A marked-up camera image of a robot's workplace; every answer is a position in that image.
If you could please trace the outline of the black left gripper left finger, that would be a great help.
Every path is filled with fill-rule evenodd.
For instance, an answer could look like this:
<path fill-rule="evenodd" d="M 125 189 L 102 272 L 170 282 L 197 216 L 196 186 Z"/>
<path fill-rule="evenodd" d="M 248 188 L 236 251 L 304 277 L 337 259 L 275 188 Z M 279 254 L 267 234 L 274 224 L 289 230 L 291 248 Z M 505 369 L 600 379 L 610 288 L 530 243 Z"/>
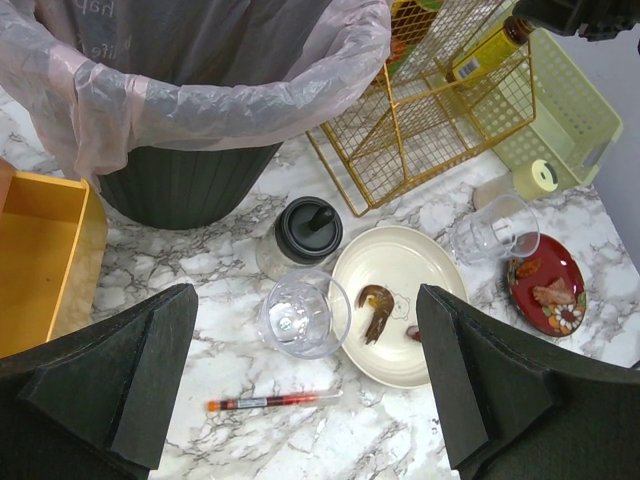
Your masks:
<path fill-rule="evenodd" d="M 1 361 L 4 479 L 146 479 L 198 311 L 188 283 Z"/>

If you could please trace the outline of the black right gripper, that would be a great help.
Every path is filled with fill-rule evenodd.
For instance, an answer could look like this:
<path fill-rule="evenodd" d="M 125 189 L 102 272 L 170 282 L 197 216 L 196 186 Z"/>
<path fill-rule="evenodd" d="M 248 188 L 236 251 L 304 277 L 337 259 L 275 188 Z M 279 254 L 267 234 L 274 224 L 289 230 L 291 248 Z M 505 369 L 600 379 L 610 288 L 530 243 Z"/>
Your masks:
<path fill-rule="evenodd" d="M 519 0 L 512 14 L 559 36 L 600 42 L 639 23 L 639 0 Z"/>

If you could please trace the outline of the small yellow label bottle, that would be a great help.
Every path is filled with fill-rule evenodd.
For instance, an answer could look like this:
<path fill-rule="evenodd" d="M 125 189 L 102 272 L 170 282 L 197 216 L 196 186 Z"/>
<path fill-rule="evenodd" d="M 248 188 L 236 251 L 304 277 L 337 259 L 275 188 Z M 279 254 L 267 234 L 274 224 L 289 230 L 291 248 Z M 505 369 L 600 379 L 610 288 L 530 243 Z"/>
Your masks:
<path fill-rule="evenodd" d="M 460 60 L 447 70 L 448 83 L 475 86 L 486 74 L 501 66 L 528 42 L 536 27 L 528 20 L 510 15 L 500 26 L 486 33 Z"/>

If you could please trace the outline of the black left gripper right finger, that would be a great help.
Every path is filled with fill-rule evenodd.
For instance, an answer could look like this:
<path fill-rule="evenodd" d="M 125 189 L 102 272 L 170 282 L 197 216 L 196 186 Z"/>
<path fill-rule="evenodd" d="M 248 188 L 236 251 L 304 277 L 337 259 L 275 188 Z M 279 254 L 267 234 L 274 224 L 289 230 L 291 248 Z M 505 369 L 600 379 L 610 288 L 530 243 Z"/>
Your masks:
<path fill-rule="evenodd" d="M 421 285 L 416 314 L 450 466 L 463 479 L 636 479 L 639 373 Z"/>

